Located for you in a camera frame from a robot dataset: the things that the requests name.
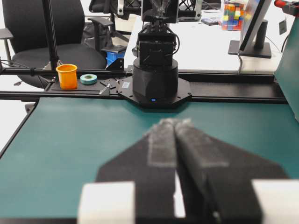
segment black mounting plate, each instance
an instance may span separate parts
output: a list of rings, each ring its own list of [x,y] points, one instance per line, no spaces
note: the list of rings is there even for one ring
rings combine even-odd
[[[251,48],[246,51],[240,51],[241,56],[249,56],[249,57],[261,57],[261,58],[271,58],[272,52],[271,47],[268,42],[265,42],[264,47],[262,49],[254,48],[255,42],[252,42]],[[237,55],[240,48],[240,41],[230,41],[228,54],[229,55]]]
[[[178,78],[178,92],[174,97],[164,99],[147,99],[133,92],[133,78],[128,77],[120,80],[118,94],[146,108],[174,108],[192,97],[190,83]]]

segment white desk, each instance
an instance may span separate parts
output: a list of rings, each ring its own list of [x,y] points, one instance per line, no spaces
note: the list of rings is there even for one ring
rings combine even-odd
[[[203,13],[203,18],[217,16],[220,16],[220,13]],[[278,23],[285,18],[285,15],[281,9],[272,4],[265,18],[269,21],[267,36],[281,48],[287,33],[279,36]],[[288,30],[290,30],[292,22],[293,18],[290,16],[288,18]],[[178,61],[179,69],[202,72],[238,72],[239,58],[229,55],[228,47],[230,40],[240,39],[239,31],[224,31],[220,26],[208,26],[198,22],[180,22],[171,24],[170,28],[179,36],[181,42],[178,53],[174,55],[174,59]],[[132,65],[136,59],[131,49],[135,47],[141,29],[142,21],[138,17],[125,54],[125,68]],[[277,69],[281,53],[271,42],[270,44],[271,59],[242,56],[242,73],[272,74]]]

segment green mat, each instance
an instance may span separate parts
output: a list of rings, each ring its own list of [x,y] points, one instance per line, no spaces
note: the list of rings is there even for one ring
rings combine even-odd
[[[299,18],[295,18],[275,77],[299,121]]]
[[[299,178],[299,123],[288,105],[192,102],[150,111],[125,100],[42,98],[0,160],[0,218],[76,217],[82,186],[99,166],[168,117],[191,118]]]

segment chair armrest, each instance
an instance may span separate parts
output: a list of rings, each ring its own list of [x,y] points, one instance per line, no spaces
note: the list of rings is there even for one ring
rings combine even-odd
[[[92,21],[94,24],[98,24],[103,27],[109,27],[113,25],[113,23],[110,20],[104,19],[102,17],[92,17],[88,18],[88,20]]]
[[[9,31],[9,29],[0,29],[0,40],[10,40],[13,39],[12,33]]]

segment green tape roll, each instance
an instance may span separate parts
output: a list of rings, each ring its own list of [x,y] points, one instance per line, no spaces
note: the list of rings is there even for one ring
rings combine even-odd
[[[92,85],[98,81],[98,77],[94,74],[86,74],[80,77],[80,81],[84,85]]]

